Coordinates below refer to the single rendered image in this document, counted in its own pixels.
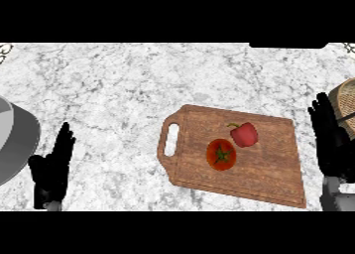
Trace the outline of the grey metal pot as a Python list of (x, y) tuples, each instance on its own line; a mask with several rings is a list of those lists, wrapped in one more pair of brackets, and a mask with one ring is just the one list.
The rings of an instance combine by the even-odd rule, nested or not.
[(0, 186), (17, 176), (41, 141), (36, 116), (0, 96)]

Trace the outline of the brown wooden cutting board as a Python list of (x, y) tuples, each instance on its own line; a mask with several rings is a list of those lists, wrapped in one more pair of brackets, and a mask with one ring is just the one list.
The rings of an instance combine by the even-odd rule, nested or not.
[[(218, 139), (233, 139), (231, 123), (252, 123), (259, 141), (236, 149), (234, 166), (218, 171), (208, 162), (208, 147)], [(160, 140), (157, 158), (174, 185), (306, 207), (290, 119), (187, 104), (165, 119), (162, 137), (168, 136), (171, 124), (179, 125), (175, 155), (165, 155), (166, 141)]]

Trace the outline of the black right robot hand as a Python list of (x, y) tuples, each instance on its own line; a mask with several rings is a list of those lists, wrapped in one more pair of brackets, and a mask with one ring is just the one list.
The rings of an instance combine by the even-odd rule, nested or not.
[(337, 177), (355, 184), (355, 139), (339, 126), (332, 102), (324, 92), (317, 94), (308, 108), (317, 140), (317, 158), (326, 177)]

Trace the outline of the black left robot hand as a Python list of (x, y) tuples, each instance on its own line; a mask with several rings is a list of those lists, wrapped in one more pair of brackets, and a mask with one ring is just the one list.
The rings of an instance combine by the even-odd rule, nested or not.
[(47, 156), (33, 155), (29, 167), (35, 182), (35, 208), (45, 209), (45, 203), (64, 201), (69, 189), (70, 162), (76, 144), (75, 132), (70, 124), (64, 123), (54, 151)]

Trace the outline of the red tomato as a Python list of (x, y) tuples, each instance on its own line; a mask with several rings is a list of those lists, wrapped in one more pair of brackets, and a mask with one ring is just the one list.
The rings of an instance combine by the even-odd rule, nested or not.
[(208, 163), (218, 171), (228, 170), (237, 162), (237, 149), (227, 139), (216, 139), (208, 147)]

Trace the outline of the wicker tiered basket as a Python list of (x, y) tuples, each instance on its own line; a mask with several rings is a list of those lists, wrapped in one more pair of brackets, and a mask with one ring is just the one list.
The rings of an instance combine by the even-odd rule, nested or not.
[(355, 78), (348, 79), (329, 93), (339, 126), (355, 139)]

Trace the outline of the red bell pepper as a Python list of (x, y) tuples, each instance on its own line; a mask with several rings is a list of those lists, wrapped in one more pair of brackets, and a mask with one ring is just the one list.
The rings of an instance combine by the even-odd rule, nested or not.
[(247, 122), (243, 125), (231, 123), (230, 126), (236, 126), (231, 131), (231, 136), (237, 145), (241, 148), (250, 147), (259, 141), (259, 133), (255, 125)]

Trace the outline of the black appliance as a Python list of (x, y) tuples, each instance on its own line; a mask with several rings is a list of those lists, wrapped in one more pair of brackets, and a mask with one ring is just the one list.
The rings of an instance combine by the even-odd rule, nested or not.
[(271, 48), (271, 49), (323, 49), (329, 43), (262, 43), (252, 42), (252, 48)]

